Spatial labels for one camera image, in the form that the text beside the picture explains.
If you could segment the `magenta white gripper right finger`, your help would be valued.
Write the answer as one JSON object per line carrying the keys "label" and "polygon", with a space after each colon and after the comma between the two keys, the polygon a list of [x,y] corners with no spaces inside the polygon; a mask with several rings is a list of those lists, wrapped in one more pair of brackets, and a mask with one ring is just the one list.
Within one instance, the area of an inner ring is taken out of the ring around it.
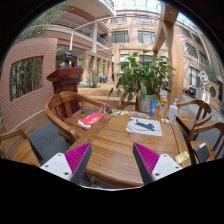
{"label": "magenta white gripper right finger", "polygon": [[182,169],[168,154],[157,154],[151,149],[133,144],[133,154],[145,185]]}

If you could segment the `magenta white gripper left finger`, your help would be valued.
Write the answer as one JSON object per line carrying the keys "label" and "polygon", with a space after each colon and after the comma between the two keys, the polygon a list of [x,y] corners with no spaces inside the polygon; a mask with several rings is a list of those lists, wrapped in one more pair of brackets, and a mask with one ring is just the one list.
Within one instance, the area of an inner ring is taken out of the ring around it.
{"label": "magenta white gripper left finger", "polygon": [[41,166],[41,169],[79,185],[91,153],[92,144],[88,142],[66,154],[55,154]]}

